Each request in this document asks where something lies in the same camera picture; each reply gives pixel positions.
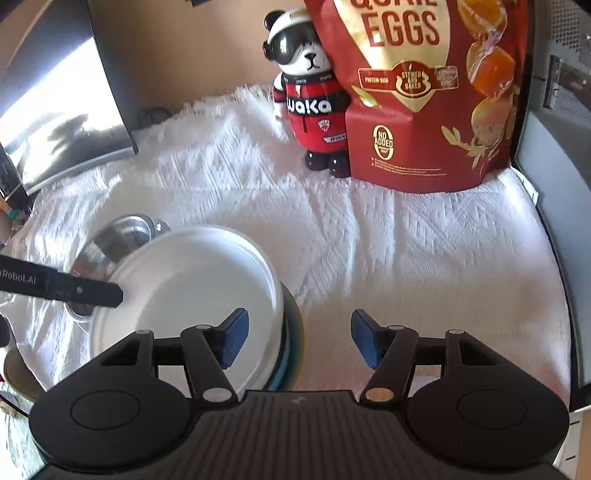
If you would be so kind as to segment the blue bowl white inside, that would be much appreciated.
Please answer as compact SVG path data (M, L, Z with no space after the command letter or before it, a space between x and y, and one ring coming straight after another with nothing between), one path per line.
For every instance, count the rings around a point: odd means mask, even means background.
M290 391L291 339L290 339L290 301L287 299L287 286L283 287L283 329L281 329L280 354L277 356L273 374L264 389L269 391Z

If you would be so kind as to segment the white textured tablecloth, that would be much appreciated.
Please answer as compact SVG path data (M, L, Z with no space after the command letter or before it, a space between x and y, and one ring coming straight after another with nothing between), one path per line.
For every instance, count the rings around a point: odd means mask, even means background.
M221 225L266 253L304 316L297 385L359 391L356 308L428 335L464 328L570 395L570 323L557 261L517 174L459 193L405 194L301 164L266 90L188 105L135 135L138 154L43 190L6 253L68 268L109 220Z

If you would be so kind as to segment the white plate gold rim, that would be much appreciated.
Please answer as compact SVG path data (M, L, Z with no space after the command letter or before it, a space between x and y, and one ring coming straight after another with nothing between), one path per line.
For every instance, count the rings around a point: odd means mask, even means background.
M296 298L287 290L287 299L290 301L290 339L291 339L291 374L290 389L297 387L297 378L301 374L304 363L304 318L301 309L297 305Z

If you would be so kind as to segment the panda figurine red suit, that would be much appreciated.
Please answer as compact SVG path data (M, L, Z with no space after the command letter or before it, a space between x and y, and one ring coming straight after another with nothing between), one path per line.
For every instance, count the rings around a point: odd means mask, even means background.
M346 108L351 99L335 77L308 11L273 10L263 24L267 30L263 54L280 68L273 80L276 116L290 123L305 150L308 169L348 178Z

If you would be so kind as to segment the black monitor screen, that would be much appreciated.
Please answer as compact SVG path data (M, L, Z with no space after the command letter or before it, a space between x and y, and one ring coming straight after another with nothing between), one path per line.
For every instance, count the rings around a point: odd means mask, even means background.
M31 195L69 174L132 156L85 1L50 1L1 78L1 150Z

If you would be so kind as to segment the stainless steel bowl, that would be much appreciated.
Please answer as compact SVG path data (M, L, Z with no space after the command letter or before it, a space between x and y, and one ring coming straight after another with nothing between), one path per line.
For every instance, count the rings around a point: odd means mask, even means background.
M86 241L69 273L108 281L127 256L169 231L170 227L164 221L144 214L118 217Z

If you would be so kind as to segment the white ceramic bowl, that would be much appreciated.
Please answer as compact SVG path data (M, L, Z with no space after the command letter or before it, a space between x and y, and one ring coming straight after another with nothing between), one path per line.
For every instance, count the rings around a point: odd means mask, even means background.
M97 356L136 330L157 338L249 313L249 335L225 374L236 393L262 389L280 355L283 288L266 254L235 230L199 226L171 231L126 257L110 277L122 303L95 309L89 352Z

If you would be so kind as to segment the grey computer case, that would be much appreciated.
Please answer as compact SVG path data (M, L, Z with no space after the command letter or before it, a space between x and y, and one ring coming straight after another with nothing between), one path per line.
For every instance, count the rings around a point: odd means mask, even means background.
M518 169L558 262L571 323L570 408L590 407L590 4L531 1Z

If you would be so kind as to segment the red quail eggs bag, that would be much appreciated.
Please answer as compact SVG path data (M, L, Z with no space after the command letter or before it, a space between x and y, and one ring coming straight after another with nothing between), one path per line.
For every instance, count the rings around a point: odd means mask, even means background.
M508 166L529 7L516 0L310 1L359 180L455 192Z

